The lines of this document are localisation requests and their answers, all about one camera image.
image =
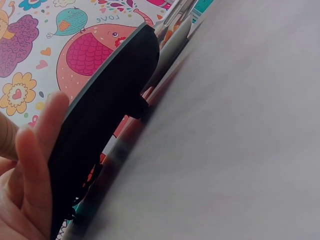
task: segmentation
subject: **pink heart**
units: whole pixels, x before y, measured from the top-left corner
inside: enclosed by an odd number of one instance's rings
[[[34,115],[32,117],[32,122],[29,122],[28,125],[31,126],[31,127],[34,127],[37,123],[37,120],[38,120],[38,116],[37,115]]]
[[[35,68],[36,69],[43,69],[45,67],[48,67],[48,63],[45,60],[40,60],[39,65],[37,65]]]
[[[12,99],[17,100],[17,99],[21,98],[21,95],[22,95],[21,90],[17,89],[17,90],[15,90],[15,94],[12,95]]]

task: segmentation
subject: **blue bird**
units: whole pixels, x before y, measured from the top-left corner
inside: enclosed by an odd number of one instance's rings
[[[87,24],[87,14],[79,8],[67,8],[56,16],[57,31],[55,33],[48,33],[46,37],[52,38],[53,35],[68,36],[78,32],[85,31]]]

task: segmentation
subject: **finger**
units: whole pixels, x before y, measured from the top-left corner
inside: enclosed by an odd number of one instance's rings
[[[6,194],[2,193],[0,197],[0,239],[44,240],[48,238],[39,232],[30,220],[23,215],[21,209],[14,205]]]
[[[15,144],[24,182],[21,211],[48,237],[51,229],[52,193],[47,161],[31,129],[19,129]]]
[[[5,172],[1,176],[1,181],[6,183],[4,188],[8,197],[18,208],[21,208],[24,199],[24,176],[20,162],[17,162],[13,169]]]
[[[18,126],[0,112],[0,156],[17,161],[15,137]]]
[[[48,161],[69,106],[69,98],[62,92],[51,94],[37,120],[34,132],[45,159]]]
[[[9,171],[10,169],[13,169],[17,165],[16,161],[0,157],[0,176],[2,176],[4,173]]]

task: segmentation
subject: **heart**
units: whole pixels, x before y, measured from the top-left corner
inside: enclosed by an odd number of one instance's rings
[[[51,48],[47,47],[45,50],[42,50],[40,53],[45,56],[51,56]]]
[[[15,90],[15,94],[12,95],[12,99],[14,99],[14,100],[20,99],[21,95],[22,95],[21,90],[17,89],[17,90]]]
[[[45,60],[40,60],[39,65],[37,65],[35,68],[36,69],[43,69],[45,67],[48,67],[48,63]]]
[[[31,127],[34,127],[37,123],[37,120],[38,120],[38,116],[37,115],[34,115],[32,117],[32,122],[29,122],[28,125],[31,126]]]

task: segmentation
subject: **yellow flower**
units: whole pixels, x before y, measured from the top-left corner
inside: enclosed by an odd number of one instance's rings
[[[6,108],[6,114],[12,116],[15,112],[24,113],[27,103],[31,103],[36,92],[32,89],[37,85],[36,80],[32,79],[31,73],[16,73],[12,78],[12,84],[7,83],[3,86],[4,95],[0,99],[0,108]]]

